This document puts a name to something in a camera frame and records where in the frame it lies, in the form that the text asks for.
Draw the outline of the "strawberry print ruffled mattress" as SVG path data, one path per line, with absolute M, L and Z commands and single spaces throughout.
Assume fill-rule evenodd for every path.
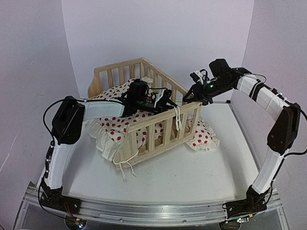
M 120 97 L 129 90 L 130 84 L 136 79 L 130 79 L 120 86 L 109 88 L 93 99 L 113 99 Z M 88 135 L 96 139 L 96 148 L 101 151 L 102 157 L 108 161 L 112 161 L 119 148 L 123 145 L 127 137 L 128 125 L 145 118 L 153 116 L 152 113 L 138 110 L 136 114 L 129 117 L 102 117 L 92 119 L 86 122 Z M 160 139 L 165 130 L 165 123 L 159 122 L 155 124 L 154 139 Z M 147 144 L 148 140 L 147 128 L 143 127 L 136 131 L 137 148 Z

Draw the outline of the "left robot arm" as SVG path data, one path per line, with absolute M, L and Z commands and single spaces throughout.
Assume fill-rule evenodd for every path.
M 62 188 L 62 178 L 69 152 L 79 140 L 82 127 L 96 140 L 103 158 L 113 161 L 116 150 L 123 145 L 129 121 L 144 111 L 156 115 L 177 105 L 170 99 L 167 88 L 150 88 L 145 79 L 132 79 L 89 99 L 67 96 L 60 104 L 48 131 L 52 140 L 47 151 L 42 187 L 45 190 Z

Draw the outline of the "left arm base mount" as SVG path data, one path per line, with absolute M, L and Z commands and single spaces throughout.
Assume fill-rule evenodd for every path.
M 45 183 L 39 187 L 42 194 L 39 196 L 39 203 L 42 207 L 59 210 L 68 214 L 78 214 L 81 208 L 81 199 L 62 194 L 62 187 L 50 189 Z

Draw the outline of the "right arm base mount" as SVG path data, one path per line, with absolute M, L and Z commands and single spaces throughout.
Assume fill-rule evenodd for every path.
M 265 196 L 270 190 L 269 188 L 264 193 L 259 194 L 250 185 L 247 189 L 245 199 L 229 201 L 222 204 L 222 208 L 226 210 L 226 218 L 228 220 L 245 218 L 249 215 L 265 211 L 267 209 Z

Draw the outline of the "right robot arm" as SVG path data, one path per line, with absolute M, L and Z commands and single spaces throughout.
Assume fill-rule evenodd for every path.
M 264 165 L 251 188 L 257 194 L 267 192 L 280 170 L 283 161 L 296 152 L 290 152 L 298 134 L 300 116 L 306 113 L 297 103 L 292 103 L 275 88 L 269 87 L 243 67 L 231 68 L 225 59 L 216 59 L 209 64 L 213 78 L 208 78 L 205 69 L 190 74 L 195 82 L 183 96 L 183 102 L 213 103 L 213 97 L 232 89 L 238 90 L 257 103 L 275 121 L 267 136 L 268 152 Z

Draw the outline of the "wooden pet bed frame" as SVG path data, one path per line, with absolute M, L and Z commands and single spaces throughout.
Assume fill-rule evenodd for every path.
M 172 90 L 170 97 L 172 100 L 175 100 L 179 94 L 187 93 L 183 86 L 162 70 L 144 58 L 137 58 L 95 68 L 94 79 L 88 89 L 88 97 L 92 100 L 103 91 L 120 86 L 133 78 L 145 79 L 152 89 L 165 87 Z M 174 109 L 128 125 L 126 140 L 110 163 L 116 170 L 122 171 L 187 142 L 194 136 L 200 111 L 200 102 L 183 102 Z M 155 124 L 159 122 L 165 123 L 165 130 L 163 136 L 155 140 Z M 146 145 L 138 149 L 136 131 L 143 127 L 147 128 L 149 133 L 148 140 Z

